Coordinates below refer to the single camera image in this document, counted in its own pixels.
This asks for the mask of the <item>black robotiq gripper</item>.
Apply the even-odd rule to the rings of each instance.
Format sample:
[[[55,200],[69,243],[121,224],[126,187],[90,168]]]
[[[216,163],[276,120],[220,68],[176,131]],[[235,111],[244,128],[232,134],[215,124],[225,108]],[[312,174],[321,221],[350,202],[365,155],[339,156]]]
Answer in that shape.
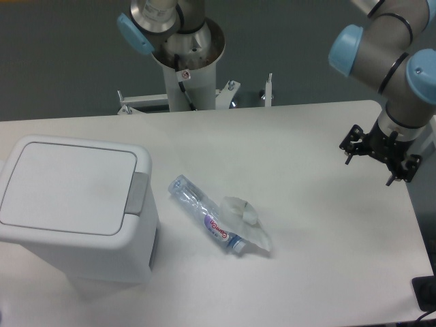
[[[346,165],[354,156],[365,155],[370,155],[386,164],[391,172],[386,186],[390,186],[394,181],[411,182],[418,171],[422,157],[408,155],[406,158],[406,152],[411,145],[412,141],[399,140],[399,134],[396,131],[386,135],[376,122],[368,134],[364,133],[359,125],[353,125],[340,143],[339,148],[347,156]]]

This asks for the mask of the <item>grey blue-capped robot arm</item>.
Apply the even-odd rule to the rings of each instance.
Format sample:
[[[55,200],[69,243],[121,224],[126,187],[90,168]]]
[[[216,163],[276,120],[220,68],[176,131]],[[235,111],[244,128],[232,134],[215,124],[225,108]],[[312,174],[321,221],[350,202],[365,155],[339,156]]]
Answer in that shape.
[[[336,38],[329,64],[387,100],[371,131],[355,125],[340,143],[349,157],[369,156],[385,164],[392,181],[410,182],[421,156],[409,152],[435,115],[435,51],[408,54],[435,20],[434,1],[357,1],[368,27],[350,25]],[[138,53],[161,65],[172,111],[228,109],[239,88],[216,88],[223,31],[206,17],[203,1],[132,1],[117,26]]]

